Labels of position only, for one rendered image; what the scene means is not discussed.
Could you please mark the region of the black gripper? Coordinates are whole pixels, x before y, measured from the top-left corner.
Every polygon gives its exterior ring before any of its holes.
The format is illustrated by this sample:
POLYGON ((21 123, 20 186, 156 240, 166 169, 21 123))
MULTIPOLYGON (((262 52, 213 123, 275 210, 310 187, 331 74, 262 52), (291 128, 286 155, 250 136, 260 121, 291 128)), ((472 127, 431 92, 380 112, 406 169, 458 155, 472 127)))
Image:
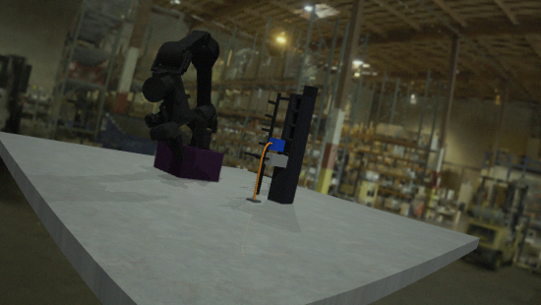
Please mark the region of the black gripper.
POLYGON ((178 134, 178 128, 186 124, 193 131, 196 144, 201 150, 204 147, 207 124, 210 120, 208 117, 212 116, 207 105, 190 109, 188 98, 191 98, 190 94, 181 91, 163 99, 161 106, 166 108, 167 122, 150 128, 151 141, 166 143, 181 162, 184 161, 184 154, 182 134, 178 134))

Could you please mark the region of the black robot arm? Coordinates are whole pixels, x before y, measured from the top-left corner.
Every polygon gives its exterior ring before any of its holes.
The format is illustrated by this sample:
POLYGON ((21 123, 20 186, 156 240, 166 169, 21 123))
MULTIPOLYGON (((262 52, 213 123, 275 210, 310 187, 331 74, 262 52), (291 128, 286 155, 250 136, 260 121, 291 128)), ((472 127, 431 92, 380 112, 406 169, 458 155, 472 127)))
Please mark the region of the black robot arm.
MULTIPOLYGON (((215 107, 210 102, 211 93, 211 67, 219 55, 219 44, 210 33, 204 30, 193 30, 179 41, 168 41, 158 49, 151 66, 151 77, 146 79, 142 90, 144 98, 149 102, 157 103, 184 91, 181 76, 192 61, 197 70, 197 105, 207 105, 212 116, 208 117, 207 128, 202 150, 210 150, 211 133, 217 132, 218 119, 215 107), (159 65, 161 64, 161 65, 159 65)), ((159 112, 146 115, 147 126, 155 127, 166 123, 167 111, 159 106, 159 112)))

